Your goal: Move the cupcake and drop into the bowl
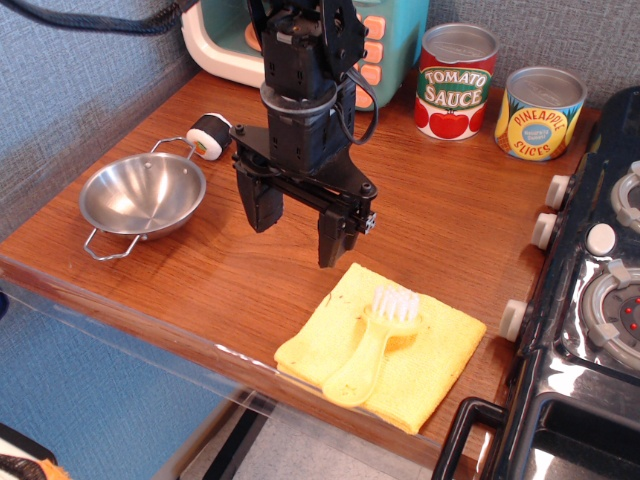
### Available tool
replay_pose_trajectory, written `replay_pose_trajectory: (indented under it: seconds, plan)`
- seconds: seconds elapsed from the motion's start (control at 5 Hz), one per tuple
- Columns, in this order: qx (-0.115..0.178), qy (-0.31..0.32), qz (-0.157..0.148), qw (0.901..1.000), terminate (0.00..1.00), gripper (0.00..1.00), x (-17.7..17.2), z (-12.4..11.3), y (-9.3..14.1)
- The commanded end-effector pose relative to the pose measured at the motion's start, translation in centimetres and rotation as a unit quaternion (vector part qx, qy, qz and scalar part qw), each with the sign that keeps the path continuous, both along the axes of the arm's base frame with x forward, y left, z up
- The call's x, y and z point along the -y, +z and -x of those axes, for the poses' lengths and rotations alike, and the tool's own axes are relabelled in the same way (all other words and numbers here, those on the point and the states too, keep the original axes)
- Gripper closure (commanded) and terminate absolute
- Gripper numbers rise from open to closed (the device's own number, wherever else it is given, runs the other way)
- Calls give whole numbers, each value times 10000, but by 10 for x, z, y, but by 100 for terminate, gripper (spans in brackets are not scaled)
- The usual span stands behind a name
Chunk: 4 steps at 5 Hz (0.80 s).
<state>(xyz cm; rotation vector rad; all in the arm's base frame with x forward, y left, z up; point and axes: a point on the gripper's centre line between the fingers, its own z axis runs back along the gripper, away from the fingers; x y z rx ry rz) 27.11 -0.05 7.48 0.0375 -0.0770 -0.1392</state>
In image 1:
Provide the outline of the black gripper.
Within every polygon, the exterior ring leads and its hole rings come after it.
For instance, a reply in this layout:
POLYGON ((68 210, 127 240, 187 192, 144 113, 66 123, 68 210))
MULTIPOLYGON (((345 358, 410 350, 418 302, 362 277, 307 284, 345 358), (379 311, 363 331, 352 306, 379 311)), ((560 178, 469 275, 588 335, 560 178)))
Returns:
POLYGON ((317 210, 318 265, 332 268, 353 250, 359 233, 369 233, 376 224, 371 202, 377 187, 353 163, 348 148, 331 156, 312 173, 286 170, 270 159, 269 130, 237 124, 230 131, 236 142, 233 155, 237 186, 250 226, 262 233, 283 215, 283 195, 317 210), (340 210, 329 209, 332 206, 340 210))

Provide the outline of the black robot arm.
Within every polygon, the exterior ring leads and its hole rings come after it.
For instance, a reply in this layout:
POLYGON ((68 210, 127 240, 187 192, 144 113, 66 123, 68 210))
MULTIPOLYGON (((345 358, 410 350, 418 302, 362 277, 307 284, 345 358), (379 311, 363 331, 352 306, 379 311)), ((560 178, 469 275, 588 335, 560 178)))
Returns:
POLYGON ((245 213, 263 232, 281 218, 285 197, 315 209, 318 264, 332 267, 376 219, 377 188, 350 157, 378 123, 356 137, 356 90, 372 90, 355 69, 368 30, 350 1, 251 1, 248 10, 264 60, 268 125, 231 131, 245 213))

